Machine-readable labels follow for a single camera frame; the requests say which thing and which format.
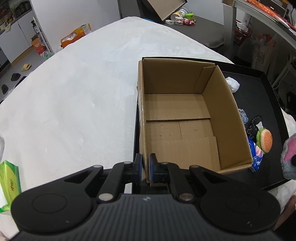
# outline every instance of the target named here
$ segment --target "pink plush ear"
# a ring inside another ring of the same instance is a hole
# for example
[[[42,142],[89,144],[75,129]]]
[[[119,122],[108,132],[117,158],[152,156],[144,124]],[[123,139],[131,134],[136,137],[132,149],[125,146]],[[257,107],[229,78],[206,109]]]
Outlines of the pink plush ear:
[[[288,141],[288,151],[284,157],[284,161],[290,161],[291,158],[296,155],[296,137],[293,137]]]

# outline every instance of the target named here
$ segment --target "black tray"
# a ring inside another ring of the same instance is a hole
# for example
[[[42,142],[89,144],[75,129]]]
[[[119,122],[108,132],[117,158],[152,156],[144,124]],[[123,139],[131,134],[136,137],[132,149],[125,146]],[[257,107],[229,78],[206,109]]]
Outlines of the black tray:
[[[269,153],[264,155],[257,172],[252,172],[251,170],[246,169],[228,174],[228,176],[265,190],[270,190],[287,182],[283,177],[280,155],[285,140],[289,138],[288,131],[277,98],[265,74],[255,69],[219,61],[195,58],[177,59],[210,62],[218,65],[225,77],[232,77],[240,83],[240,88],[234,93],[234,99],[238,108],[243,109],[246,112],[249,120],[257,115],[261,115],[264,127],[272,133],[272,149]],[[134,153],[137,152],[139,152],[138,105],[134,141]]]

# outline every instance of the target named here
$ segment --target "red basket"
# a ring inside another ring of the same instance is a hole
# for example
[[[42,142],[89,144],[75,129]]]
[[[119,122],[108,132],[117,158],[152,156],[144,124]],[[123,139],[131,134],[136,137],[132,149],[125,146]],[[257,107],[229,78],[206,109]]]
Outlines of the red basket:
[[[251,28],[248,28],[248,31],[244,32],[236,26],[234,30],[234,43],[240,46],[246,40],[246,38],[251,36],[252,32],[253,30]]]

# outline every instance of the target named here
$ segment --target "plush hamburger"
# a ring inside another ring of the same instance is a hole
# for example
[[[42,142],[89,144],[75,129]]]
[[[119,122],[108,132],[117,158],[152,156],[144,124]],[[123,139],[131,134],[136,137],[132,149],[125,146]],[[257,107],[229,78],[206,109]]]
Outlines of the plush hamburger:
[[[260,128],[256,136],[257,139],[257,146],[264,153],[268,153],[272,147],[272,134],[268,129]]]

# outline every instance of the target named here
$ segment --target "green package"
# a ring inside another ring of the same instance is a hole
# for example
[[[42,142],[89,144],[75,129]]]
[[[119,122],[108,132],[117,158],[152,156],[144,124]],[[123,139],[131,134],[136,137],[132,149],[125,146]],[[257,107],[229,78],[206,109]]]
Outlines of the green package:
[[[10,210],[12,201],[21,193],[18,167],[6,160],[0,163],[0,185],[0,213],[2,213]]]

